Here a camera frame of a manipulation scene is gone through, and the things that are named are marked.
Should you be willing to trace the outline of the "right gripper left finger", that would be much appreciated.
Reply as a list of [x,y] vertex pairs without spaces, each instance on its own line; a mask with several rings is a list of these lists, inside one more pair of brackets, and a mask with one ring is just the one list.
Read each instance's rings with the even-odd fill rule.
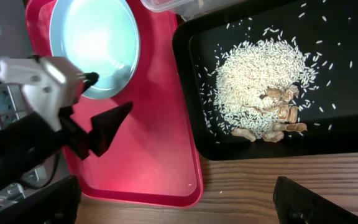
[[81,187],[70,175],[0,211],[0,224],[74,223],[81,202]]

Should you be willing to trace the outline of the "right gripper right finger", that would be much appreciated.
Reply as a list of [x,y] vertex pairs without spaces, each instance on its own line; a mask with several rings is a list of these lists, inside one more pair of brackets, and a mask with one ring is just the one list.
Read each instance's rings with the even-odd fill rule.
[[277,178],[273,203],[280,224],[358,224],[358,216],[291,179]]

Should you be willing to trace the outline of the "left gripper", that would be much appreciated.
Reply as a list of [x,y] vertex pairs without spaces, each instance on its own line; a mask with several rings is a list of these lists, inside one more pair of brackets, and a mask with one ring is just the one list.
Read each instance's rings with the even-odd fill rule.
[[[99,80],[96,72],[85,73],[83,82],[84,93]],[[72,106],[60,108],[58,113],[62,129],[57,132],[55,149],[68,147],[81,160],[85,160],[89,154],[89,148],[98,157],[101,157],[110,147],[120,125],[133,108],[133,102],[127,102],[91,118],[92,130],[85,132],[71,115],[74,113]]]

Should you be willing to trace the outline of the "light blue round plate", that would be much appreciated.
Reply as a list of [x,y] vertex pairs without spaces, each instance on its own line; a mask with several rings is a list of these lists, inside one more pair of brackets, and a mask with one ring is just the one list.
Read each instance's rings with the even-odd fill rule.
[[84,96],[117,95],[134,76],[140,58],[140,34],[123,0],[57,0],[49,28],[53,56],[66,57],[99,79]]

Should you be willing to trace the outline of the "rice and peanut shells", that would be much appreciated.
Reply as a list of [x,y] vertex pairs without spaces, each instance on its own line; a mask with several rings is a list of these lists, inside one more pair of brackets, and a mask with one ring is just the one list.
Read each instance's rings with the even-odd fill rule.
[[191,40],[207,45],[212,65],[196,64],[206,132],[216,143],[237,136],[277,142],[307,130],[307,112],[326,115],[337,101],[323,96],[338,87],[338,66],[311,36],[327,23],[324,1],[292,2],[232,22],[207,21]]

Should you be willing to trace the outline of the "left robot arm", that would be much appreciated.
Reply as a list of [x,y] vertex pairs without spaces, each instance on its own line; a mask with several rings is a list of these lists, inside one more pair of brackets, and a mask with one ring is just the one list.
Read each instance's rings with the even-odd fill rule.
[[63,147],[82,160],[91,153],[102,156],[132,108],[133,104],[127,102],[91,117],[92,129],[88,132],[71,119],[71,106],[56,115],[62,126],[58,131],[36,112],[0,130],[0,191]]

